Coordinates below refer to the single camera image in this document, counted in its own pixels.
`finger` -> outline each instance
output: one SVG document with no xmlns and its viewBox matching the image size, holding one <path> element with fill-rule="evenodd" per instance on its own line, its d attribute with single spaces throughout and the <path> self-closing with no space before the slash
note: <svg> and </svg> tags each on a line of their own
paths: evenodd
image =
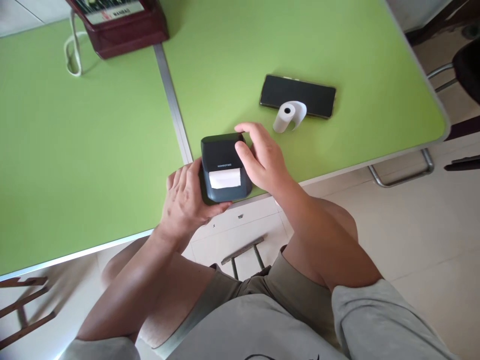
<svg viewBox="0 0 480 360">
<path fill-rule="evenodd" d="M 258 122 L 242 122 L 235 126 L 237 133 L 249 133 L 253 143 L 267 141 L 270 134 L 265 127 Z"/>
<path fill-rule="evenodd" d="M 188 184 L 195 184 L 199 182 L 199 173 L 200 173 L 200 165 L 202 165 L 202 158 L 199 157 L 195 159 L 192 163 L 190 168 L 188 169 L 188 173 L 186 174 L 186 182 Z"/>
<path fill-rule="evenodd" d="M 235 150 L 250 178 L 252 178 L 253 174 L 264 170 L 264 167 L 257 161 L 246 143 L 237 141 Z"/>
<path fill-rule="evenodd" d="M 182 167 L 179 168 L 177 171 L 175 171 L 175 175 L 173 176 L 173 184 L 172 188 L 176 187 L 179 184 L 180 181 L 180 174 L 182 173 Z"/>
<path fill-rule="evenodd" d="M 167 178 L 166 178 L 166 190 L 170 190 L 172 186 L 174 185 L 174 177 L 177 172 L 172 172 Z"/>
<path fill-rule="evenodd" d="M 185 189 L 185 186 L 187 185 L 187 173 L 191 165 L 192 164 L 187 164 L 181 168 L 180 180 L 178 181 L 178 187 L 181 191 L 183 191 Z"/>
<path fill-rule="evenodd" d="M 217 215 L 223 214 L 232 205 L 231 201 L 221 202 L 217 205 L 212 205 L 207 208 L 206 215 L 209 218 L 213 218 Z"/>
</svg>

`hand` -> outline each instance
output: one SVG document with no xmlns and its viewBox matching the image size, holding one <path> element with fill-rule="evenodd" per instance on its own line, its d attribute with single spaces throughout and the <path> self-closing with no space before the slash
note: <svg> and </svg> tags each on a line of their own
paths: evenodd
<svg viewBox="0 0 480 360">
<path fill-rule="evenodd" d="M 254 152 L 243 141 L 238 141 L 235 149 L 255 185 L 275 197 L 286 184 L 295 182 L 285 166 L 280 146 L 270 137 L 263 125 L 243 122 L 235 126 L 235 131 L 250 133 Z"/>
<path fill-rule="evenodd" d="M 204 203 L 199 179 L 201 163 L 202 158 L 199 157 L 166 179 L 166 199 L 155 232 L 162 240 L 175 242 L 176 251 L 180 254 L 200 226 L 224 213 L 232 204 L 231 201 L 213 206 Z"/>
</svg>

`black chair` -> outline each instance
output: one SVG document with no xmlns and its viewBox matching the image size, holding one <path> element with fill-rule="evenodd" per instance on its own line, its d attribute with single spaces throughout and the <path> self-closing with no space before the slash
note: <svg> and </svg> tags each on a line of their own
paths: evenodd
<svg viewBox="0 0 480 360">
<path fill-rule="evenodd" d="M 440 86 L 437 92 L 458 82 L 466 93 L 480 105 L 480 38 L 461 48 L 453 57 L 452 63 L 443 66 L 443 68 L 445 67 L 453 68 L 455 78 Z M 434 71 L 435 75 L 445 71 L 440 71 L 441 69 L 437 69 L 436 73 Z M 480 116 L 452 125 L 450 135 L 445 141 L 477 132 L 480 132 Z M 454 160 L 444 169 L 447 171 L 477 170 L 480 169 L 479 158 L 480 155 Z"/>
</svg>

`device label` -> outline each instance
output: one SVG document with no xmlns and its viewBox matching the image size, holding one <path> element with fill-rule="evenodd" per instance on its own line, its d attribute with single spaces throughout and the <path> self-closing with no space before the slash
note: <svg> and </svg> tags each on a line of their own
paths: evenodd
<svg viewBox="0 0 480 360">
<path fill-rule="evenodd" d="M 92 25 L 106 23 L 144 10 L 138 0 L 76 0 Z"/>
</svg>

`gray shorts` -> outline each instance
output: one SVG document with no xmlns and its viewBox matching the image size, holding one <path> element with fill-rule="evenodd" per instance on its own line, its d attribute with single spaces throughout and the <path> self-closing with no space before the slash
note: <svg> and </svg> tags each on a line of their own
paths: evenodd
<svg viewBox="0 0 480 360">
<path fill-rule="evenodd" d="M 274 264 L 245 281 L 235 280 L 222 272 L 217 264 L 210 283 L 190 314 L 162 345 L 153 350 L 166 359 L 187 334 L 203 318 L 227 301 L 250 294 L 264 294 L 274 299 L 294 318 L 307 324 L 336 349 L 340 349 L 334 329 L 332 294 L 323 286 L 311 281 L 285 260 L 282 252 Z"/>
</svg>

